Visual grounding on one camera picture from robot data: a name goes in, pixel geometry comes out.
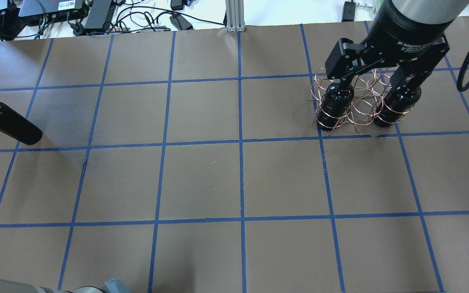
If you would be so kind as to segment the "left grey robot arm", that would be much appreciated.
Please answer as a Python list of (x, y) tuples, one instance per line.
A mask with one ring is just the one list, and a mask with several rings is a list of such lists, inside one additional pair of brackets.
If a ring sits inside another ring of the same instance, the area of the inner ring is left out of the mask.
[(120, 280), (111, 279), (103, 287), (83, 286), (70, 291), (62, 291), (0, 279), (0, 293), (130, 293), (130, 289)]

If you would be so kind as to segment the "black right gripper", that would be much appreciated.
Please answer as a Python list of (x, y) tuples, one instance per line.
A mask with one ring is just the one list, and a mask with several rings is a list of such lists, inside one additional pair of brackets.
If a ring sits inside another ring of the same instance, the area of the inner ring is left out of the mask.
[(389, 91), (407, 86), (421, 92), (432, 70), (419, 68), (435, 67), (450, 50), (444, 32), (465, 7), (465, 0), (385, 0), (363, 41), (337, 41), (324, 64), (325, 74), (339, 80), (337, 92), (354, 91), (358, 75), (415, 61), (409, 73), (402, 67), (395, 70)]

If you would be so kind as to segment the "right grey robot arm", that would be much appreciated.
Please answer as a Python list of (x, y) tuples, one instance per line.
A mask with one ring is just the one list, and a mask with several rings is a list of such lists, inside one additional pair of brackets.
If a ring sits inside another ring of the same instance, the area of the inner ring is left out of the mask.
[(445, 30), (468, 0), (385, 0), (360, 43), (341, 38), (327, 58), (329, 90), (352, 92), (355, 76), (397, 67), (393, 87), (417, 89), (449, 52)]

